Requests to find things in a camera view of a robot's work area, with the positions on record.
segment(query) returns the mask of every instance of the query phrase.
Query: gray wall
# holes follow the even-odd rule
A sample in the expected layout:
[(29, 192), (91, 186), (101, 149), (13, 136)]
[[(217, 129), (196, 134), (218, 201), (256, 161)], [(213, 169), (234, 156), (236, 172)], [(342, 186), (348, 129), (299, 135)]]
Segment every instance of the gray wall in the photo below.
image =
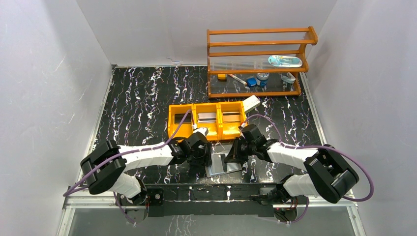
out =
[(54, 235), (111, 76), (76, 1), (0, 1), (0, 235)]
[[(339, 0), (308, 60), (329, 143), (369, 170), (368, 235), (417, 235), (417, 2)], [(357, 197), (369, 187), (362, 176)]]
[(314, 26), (319, 33), (336, 0), (77, 2), (111, 64), (142, 66), (207, 64), (207, 29)]

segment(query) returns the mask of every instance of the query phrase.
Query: yellow storage bin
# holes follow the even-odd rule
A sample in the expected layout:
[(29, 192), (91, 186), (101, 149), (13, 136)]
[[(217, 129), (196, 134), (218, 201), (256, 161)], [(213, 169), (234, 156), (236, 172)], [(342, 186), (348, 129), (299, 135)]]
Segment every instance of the yellow storage bin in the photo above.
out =
[[(246, 119), (246, 114), (243, 108), (242, 102), (219, 102), (220, 106), (220, 119), (223, 124), (223, 132), (221, 133), (222, 140), (234, 139), (240, 136), (239, 126)], [(239, 121), (228, 122), (224, 120), (224, 112), (236, 112), (239, 113)]]
[[(170, 137), (174, 131), (177, 129), (179, 125), (179, 121), (181, 121), (181, 118), (179, 119), (178, 123), (175, 122), (175, 115), (178, 114), (185, 114), (187, 110), (191, 110), (190, 115), (193, 113), (193, 105), (171, 105), (169, 106), (169, 116), (168, 116), (168, 137)], [(179, 128), (178, 132), (174, 137), (188, 137), (193, 133), (193, 128), (191, 126), (191, 122), (186, 123), (184, 122), (181, 127)]]
[[(197, 124), (197, 128), (206, 127), (208, 129), (207, 140), (216, 141), (221, 140), (221, 131), (223, 125), (220, 122), (220, 106), (218, 103), (199, 103), (194, 104), (195, 115), (193, 115), (194, 123)], [(214, 123), (198, 123), (198, 115), (200, 113), (215, 113), (216, 122)]]
[[(179, 121), (183, 117), (183, 114), (187, 110), (192, 111), (192, 119), (197, 128), (207, 127), (208, 134), (207, 140), (230, 140), (240, 136), (239, 126), (246, 119), (245, 111), (242, 102), (218, 102), (218, 103), (198, 103), (188, 105), (171, 105), (169, 106), (168, 115), (168, 135), (169, 137), (174, 133), (179, 125)], [(233, 122), (225, 122), (223, 120), (223, 112), (235, 112), (236, 114), (230, 115), (233, 118), (238, 118)], [(198, 123), (199, 113), (216, 113), (215, 123)], [(175, 137), (188, 137), (193, 133), (191, 123), (184, 123)]]

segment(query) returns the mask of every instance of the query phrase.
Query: black marbled floor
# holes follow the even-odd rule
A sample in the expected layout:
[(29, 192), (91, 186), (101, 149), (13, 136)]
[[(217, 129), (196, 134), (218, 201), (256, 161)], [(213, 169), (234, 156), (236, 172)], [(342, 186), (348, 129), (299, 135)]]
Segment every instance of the black marbled floor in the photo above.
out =
[[(320, 138), (304, 93), (291, 97), (260, 97), (261, 105), (251, 114), (271, 118), (289, 144), (318, 145)], [(95, 144), (107, 139), (120, 145), (141, 146), (165, 141), (168, 107), (244, 98), (211, 99), (207, 97), (207, 67), (116, 68), (104, 107)], [(250, 121), (269, 138), (278, 138), (268, 121)], [(215, 143), (217, 152), (228, 152), (230, 145)], [(193, 171), (187, 163), (173, 166), (150, 166), (136, 171), (145, 183), (248, 183), (277, 182), (300, 170), (285, 164), (249, 158), (242, 172), (206, 178), (202, 170)]]

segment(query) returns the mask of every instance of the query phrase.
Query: glass shelf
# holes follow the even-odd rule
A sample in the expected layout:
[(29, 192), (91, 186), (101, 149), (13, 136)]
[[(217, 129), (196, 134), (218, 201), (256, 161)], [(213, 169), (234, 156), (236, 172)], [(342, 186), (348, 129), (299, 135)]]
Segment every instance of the glass shelf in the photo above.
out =
[[(135, 215), (143, 217), (139, 210)], [(346, 235), (354, 236), (347, 207), (309, 207), (299, 222), (287, 227), (273, 217), (257, 215), (174, 215), (148, 217), (136, 227), (119, 209), (76, 209), (69, 230), (77, 235)]]
[(250, 70), (250, 69), (286, 69), (290, 67), (276, 67), (268, 62), (270, 55), (210, 57), (210, 70)]
[[(252, 93), (265, 93), (264, 96), (270, 95), (268, 92), (294, 92), (294, 95), (300, 91), (299, 83), (296, 81), (294, 84), (289, 84), (281, 80), (281, 76), (286, 73), (270, 73), (268, 82), (265, 86), (248, 87), (238, 82), (230, 76), (227, 76), (226, 80), (219, 80), (217, 75), (210, 76), (210, 94), (211, 97), (216, 97), (217, 94), (237, 94), (237, 96), (246, 95), (249, 96)], [(236, 74), (237, 77), (246, 81), (249, 77), (255, 77), (256, 74)]]

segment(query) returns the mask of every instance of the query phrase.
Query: metal frame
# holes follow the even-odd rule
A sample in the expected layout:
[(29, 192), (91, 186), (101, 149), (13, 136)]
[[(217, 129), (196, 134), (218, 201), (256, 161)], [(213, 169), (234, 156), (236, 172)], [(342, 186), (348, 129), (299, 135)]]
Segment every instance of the metal frame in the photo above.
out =
[[(317, 115), (317, 110), (316, 110), (316, 107), (314, 105), (314, 101), (312, 99), (310, 89), (308, 87), (307, 76), (306, 76), (305, 73), (300, 73), (300, 78), (303, 82), (303, 85), (304, 85), (304, 88), (305, 88), (305, 93), (306, 93), (306, 96), (307, 96), (307, 100), (310, 104), (310, 108), (312, 109), (311, 112), (313, 114), (313, 119), (316, 123), (317, 130), (319, 132), (320, 140), (324, 144), (324, 143), (326, 143), (326, 138), (324, 136), (323, 128), (321, 126), (319, 117)], [(112, 80), (113, 80), (113, 75), (110, 79), (109, 86), (107, 88), (106, 95), (105, 95), (104, 100), (103, 100), (102, 109), (101, 109), (100, 114), (97, 118), (97, 124), (95, 126), (95, 130), (91, 134), (90, 147), (89, 147), (88, 151), (86, 152), (86, 154), (89, 154), (92, 151), (95, 136), (96, 136), (97, 131), (98, 131), (98, 126), (100, 125), (101, 115), (103, 114), (103, 111), (104, 111), (104, 109), (103, 109), (104, 104), (107, 100), (107, 95), (108, 95), (108, 91), (110, 89), (110, 84), (111, 84)], [(81, 171), (80, 171), (78, 180), (81, 179), (81, 176), (82, 176), (82, 174), (81, 174)], [(354, 197), (352, 191), (350, 191), (349, 197)], [(362, 222), (360, 220), (359, 213), (357, 211), (356, 202), (351, 202), (351, 201), (342, 199), (337, 204), (331, 204), (331, 203), (327, 202), (326, 200), (324, 200), (321, 197), (316, 197), (316, 198), (309, 197), (309, 200), (310, 200), (309, 207), (346, 207), (347, 211), (348, 211), (348, 214), (349, 214), (349, 218), (351, 220), (353, 230), (355, 232), (355, 235), (357, 235), (357, 236), (365, 236), (366, 235), (365, 230), (364, 230), (363, 225), (362, 225)], [(273, 205), (273, 207), (285, 207), (285, 206), (284, 205)], [(60, 227), (59, 227), (58, 232), (57, 232), (58, 236), (67, 236), (69, 234), (69, 231), (71, 229), (71, 224), (72, 224), (72, 221), (73, 221), (73, 218), (74, 218), (75, 210), (76, 209), (81, 209), (81, 208), (113, 209), (113, 208), (118, 208), (118, 206), (115, 204), (114, 196), (111, 192), (105, 192), (105, 193), (98, 194), (98, 195), (90, 195), (87, 190), (82, 190), (82, 191), (79, 191), (77, 193), (74, 193), (71, 196), (65, 198), (65, 201), (64, 201), (64, 204), (63, 204), (63, 207), (62, 207), (62, 217), (61, 217)], [(144, 209), (145, 207), (144, 206), (127, 206), (126, 208), (127, 209)]]

